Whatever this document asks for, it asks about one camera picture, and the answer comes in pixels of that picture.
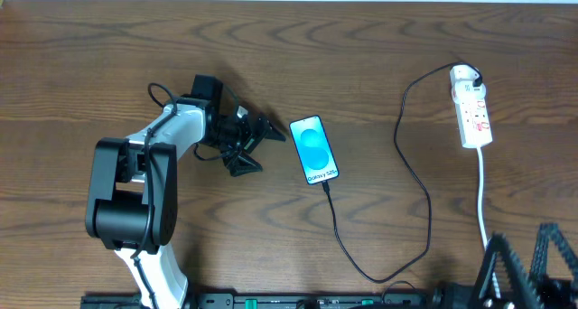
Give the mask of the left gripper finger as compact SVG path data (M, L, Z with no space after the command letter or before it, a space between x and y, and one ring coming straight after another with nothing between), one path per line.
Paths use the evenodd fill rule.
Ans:
M232 177L263 171L262 165L245 151L233 151L223 158L223 164Z
M285 135L273 126L264 113L261 113L257 118L257 131L259 140L286 141Z

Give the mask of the blue Samsung Galaxy smartphone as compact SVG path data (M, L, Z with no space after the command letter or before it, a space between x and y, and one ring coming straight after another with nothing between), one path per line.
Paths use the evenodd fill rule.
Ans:
M289 127L306 182L314 185L337 178L340 171L321 117L299 119Z

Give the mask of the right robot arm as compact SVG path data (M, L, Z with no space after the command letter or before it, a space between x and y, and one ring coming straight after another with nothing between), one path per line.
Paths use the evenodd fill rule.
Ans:
M552 278L547 273L548 249L553 244L572 275L570 280ZM492 277L502 263L509 290L497 295ZM530 269L526 271L519 256L503 234L494 235L488 244L480 272L473 286L445 283L428 301L430 308L515 308L546 309L577 306L577 255L555 223L540 225Z

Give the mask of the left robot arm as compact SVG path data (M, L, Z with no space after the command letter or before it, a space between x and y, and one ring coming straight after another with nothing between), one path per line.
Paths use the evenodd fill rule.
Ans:
M171 243L178 213L178 162L200 145L218 150L233 177L262 171L251 157L265 139L284 134L265 114L242 107L221 80L197 75L191 91L169 94L158 118L124 138L95 147L85 226L121 258L140 290L142 308L192 308L195 298Z

